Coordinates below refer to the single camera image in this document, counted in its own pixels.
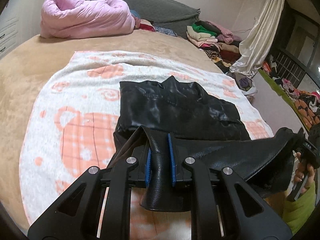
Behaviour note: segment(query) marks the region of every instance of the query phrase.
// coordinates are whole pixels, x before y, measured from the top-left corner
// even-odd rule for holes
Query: person's hand
[[[301,161],[301,153],[297,152],[297,157],[299,161]],[[306,161],[302,160],[302,162],[298,164],[295,176],[293,178],[294,185],[299,183],[303,179],[304,177],[303,173],[305,169],[306,169]],[[306,184],[304,185],[304,188],[301,190],[301,194],[304,194],[310,188],[315,178],[315,169],[310,163],[307,165],[307,170],[309,171],[309,178]]]

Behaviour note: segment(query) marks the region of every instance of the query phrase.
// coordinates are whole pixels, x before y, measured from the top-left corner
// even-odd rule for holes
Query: floor
[[[253,82],[258,93],[254,97],[252,106],[260,112],[273,133],[282,127],[298,132],[303,125],[292,108],[271,89],[259,73],[253,77]]]

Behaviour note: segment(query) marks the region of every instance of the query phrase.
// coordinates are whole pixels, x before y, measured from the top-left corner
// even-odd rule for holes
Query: curtain
[[[262,67],[276,35],[284,1],[266,0],[259,20],[239,45],[242,56],[230,67],[231,72],[253,77]]]

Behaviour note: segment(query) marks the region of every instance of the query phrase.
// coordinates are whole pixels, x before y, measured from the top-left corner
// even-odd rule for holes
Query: white towel
[[[106,168],[115,152],[120,81],[198,82],[209,94],[236,105],[252,139],[273,136],[235,81],[224,75],[144,53],[76,52],[39,93],[20,156],[20,188],[32,224],[87,168]],[[131,238],[190,239],[190,213],[140,207],[143,189],[131,197]]]

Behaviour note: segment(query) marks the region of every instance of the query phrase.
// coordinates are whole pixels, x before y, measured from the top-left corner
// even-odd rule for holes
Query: metal screw
[[[231,168],[229,168],[229,167],[226,167],[226,168],[223,169],[223,173],[227,174],[227,175],[230,175],[230,174],[233,173],[233,170]]]
[[[135,157],[129,157],[128,159],[127,159],[127,163],[130,163],[130,164],[133,164],[133,163],[135,163],[137,161],[137,159],[135,158]]]
[[[96,174],[98,172],[98,170],[99,170],[98,167],[93,166],[89,169],[89,173]]]
[[[192,158],[192,157],[188,157],[188,158],[185,159],[185,161],[188,164],[193,164],[193,163],[195,163],[196,160],[194,158]]]

